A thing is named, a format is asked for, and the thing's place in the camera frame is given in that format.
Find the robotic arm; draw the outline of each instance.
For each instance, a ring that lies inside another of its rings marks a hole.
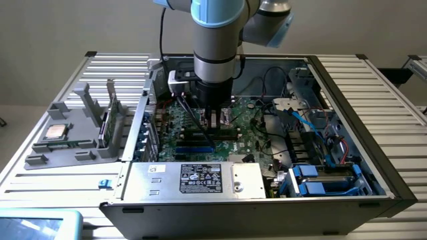
[[[197,96],[211,110],[231,98],[242,42],[278,48],[294,14],[289,0],[154,0],[191,13]]]

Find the blue cable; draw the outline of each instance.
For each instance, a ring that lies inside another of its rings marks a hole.
[[[320,136],[320,138],[322,139],[324,143],[326,143],[325,138],[322,137],[322,135],[321,135],[320,132],[317,131],[316,125],[314,125],[312,122],[306,121],[306,120],[304,119],[304,117],[297,113],[297,111],[293,112],[293,115],[301,120],[302,123],[305,123],[306,125],[309,125],[309,127],[314,130],[314,133],[316,133],[316,134]]]

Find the warning label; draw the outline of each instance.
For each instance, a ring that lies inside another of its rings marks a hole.
[[[221,164],[181,165],[179,191],[183,194],[209,194],[223,192]]]

